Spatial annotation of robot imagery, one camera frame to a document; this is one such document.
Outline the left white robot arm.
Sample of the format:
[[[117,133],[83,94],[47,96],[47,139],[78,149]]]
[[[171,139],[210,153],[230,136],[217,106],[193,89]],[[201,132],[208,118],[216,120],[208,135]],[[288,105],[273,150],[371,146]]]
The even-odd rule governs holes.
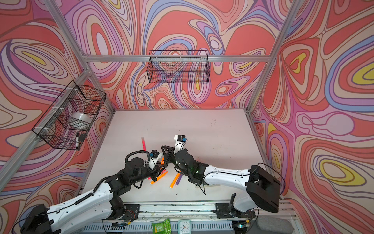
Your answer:
[[[131,222],[136,214],[126,207],[121,195],[149,177],[156,181],[166,167],[157,163],[150,169],[141,158],[133,158],[124,169],[104,177],[88,192],[50,207],[37,205],[21,220],[20,233],[71,234],[98,220]]]

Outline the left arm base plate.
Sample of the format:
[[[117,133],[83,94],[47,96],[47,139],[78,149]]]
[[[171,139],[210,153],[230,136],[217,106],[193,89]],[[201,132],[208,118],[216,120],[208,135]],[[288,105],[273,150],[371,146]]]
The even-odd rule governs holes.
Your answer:
[[[140,204],[125,204],[119,208],[114,208],[105,220],[134,221],[138,219]]]

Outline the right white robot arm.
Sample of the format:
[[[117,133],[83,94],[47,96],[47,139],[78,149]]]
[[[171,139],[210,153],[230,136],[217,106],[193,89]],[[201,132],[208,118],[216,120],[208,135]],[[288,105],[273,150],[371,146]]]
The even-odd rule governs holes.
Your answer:
[[[222,185],[246,192],[233,197],[233,208],[239,212],[256,207],[271,213],[279,211],[281,182],[259,165],[250,169],[231,170],[218,168],[196,161],[187,149],[162,146],[166,164],[172,163],[176,171],[185,175],[188,181],[205,192],[206,186]]]

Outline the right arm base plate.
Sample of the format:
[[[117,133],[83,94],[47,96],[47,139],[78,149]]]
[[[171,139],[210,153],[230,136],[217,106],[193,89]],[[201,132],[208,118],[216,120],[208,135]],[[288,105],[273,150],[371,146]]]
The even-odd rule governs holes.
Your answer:
[[[222,218],[246,218],[254,219],[256,217],[254,209],[247,210],[246,212],[240,212],[233,208],[229,203],[216,203],[215,210],[213,212],[217,215],[218,219]]]

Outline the purple pen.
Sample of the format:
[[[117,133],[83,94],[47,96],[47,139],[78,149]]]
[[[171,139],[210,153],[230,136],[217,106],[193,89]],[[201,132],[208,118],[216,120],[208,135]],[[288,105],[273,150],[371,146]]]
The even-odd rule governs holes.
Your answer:
[[[183,177],[183,175],[180,174],[179,177],[178,177],[178,179],[177,179],[177,181],[176,181],[176,183],[175,183],[176,186],[179,185],[179,183],[180,183],[182,177]]]

